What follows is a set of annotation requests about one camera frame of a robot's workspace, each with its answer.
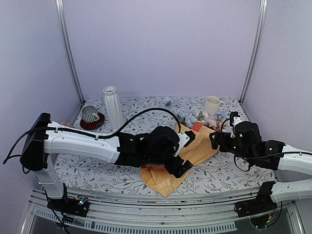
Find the orange paper flower bouquet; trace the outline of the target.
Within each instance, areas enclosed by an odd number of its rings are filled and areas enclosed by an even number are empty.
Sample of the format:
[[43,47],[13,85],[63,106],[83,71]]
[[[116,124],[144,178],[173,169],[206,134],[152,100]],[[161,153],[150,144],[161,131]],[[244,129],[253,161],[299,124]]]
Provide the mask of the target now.
[[209,140],[209,134],[223,130],[222,122],[227,115],[217,108],[217,114],[209,115],[203,109],[205,98],[203,97],[173,97],[165,98],[165,106],[179,117],[181,129],[191,130],[195,133],[195,140],[182,149],[180,156],[189,160],[193,167],[182,177],[175,178],[162,166],[145,166],[140,170],[144,185],[157,194],[168,197],[172,193],[179,195],[196,194],[203,187],[204,176],[195,174],[195,166],[210,159],[217,153],[213,150]]

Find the white ribbed ceramic vase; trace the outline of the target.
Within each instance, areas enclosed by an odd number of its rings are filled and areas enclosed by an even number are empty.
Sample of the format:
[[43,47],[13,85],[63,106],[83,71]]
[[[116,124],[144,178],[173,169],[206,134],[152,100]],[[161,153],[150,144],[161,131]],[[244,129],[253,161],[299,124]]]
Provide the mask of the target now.
[[117,88],[115,86],[107,86],[103,89],[103,93],[108,120],[111,127],[117,130],[124,124]]

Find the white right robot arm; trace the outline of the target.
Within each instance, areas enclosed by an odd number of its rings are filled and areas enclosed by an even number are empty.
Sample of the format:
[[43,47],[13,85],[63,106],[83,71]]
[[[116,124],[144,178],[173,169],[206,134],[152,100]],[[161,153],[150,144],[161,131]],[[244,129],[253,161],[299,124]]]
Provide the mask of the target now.
[[[277,140],[263,141],[258,125],[248,121],[233,123],[232,132],[222,131],[209,135],[213,149],[232,153],[249,166],[274,171],[292,171],[312,174],[312,154]],[[286,200],[303,200],[312,197],[312,181],[265,182],[252,202],[255,212],[261,213],[270,206]]]

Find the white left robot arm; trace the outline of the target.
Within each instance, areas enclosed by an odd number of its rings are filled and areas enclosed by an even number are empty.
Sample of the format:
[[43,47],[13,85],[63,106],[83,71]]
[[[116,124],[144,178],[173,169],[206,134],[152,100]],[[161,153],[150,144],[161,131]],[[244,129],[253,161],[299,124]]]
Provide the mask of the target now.
[[167,126],[157,126],[150,133],[132,135],[121,131],[96,134],[65,127],[50,120],[50,114],[39,115],[21,153],[21,165],[34,172],[49,198],[63,212],[73,204],[65,185],[57,176],[50,154],[70,154],[100,159],[121,166],[164,166],[167,172],[180,178],[192,163],[179,153],[195,140],[192,131],[178,132]]

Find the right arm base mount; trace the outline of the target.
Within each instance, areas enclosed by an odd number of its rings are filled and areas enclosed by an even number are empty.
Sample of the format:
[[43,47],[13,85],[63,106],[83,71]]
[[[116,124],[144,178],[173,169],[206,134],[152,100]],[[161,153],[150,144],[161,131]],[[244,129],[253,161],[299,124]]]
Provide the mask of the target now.
[[258,215],[272,211],[272,214],[251,218],[250,222],[257,229],[264,229],[274,224],[276,221],[271,222],[277,208],[277,203],[273,202],[271,194],[275,183],[275,181],[264,182],[260,186],[255,198],[235,203],[234,211],[238,217]]

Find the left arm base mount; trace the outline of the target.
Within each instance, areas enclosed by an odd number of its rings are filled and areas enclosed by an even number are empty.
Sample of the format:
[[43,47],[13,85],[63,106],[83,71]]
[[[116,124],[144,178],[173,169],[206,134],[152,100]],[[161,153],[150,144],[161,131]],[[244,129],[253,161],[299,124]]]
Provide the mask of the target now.
[[70,198],[67,190],[64,190],[60,199],[51,199],[48,197],[47,207],[51,210],[61,212],[61,214],[69,214],[80,217],[86,217],[89,211],[90,203],[85,196],[78,195]]

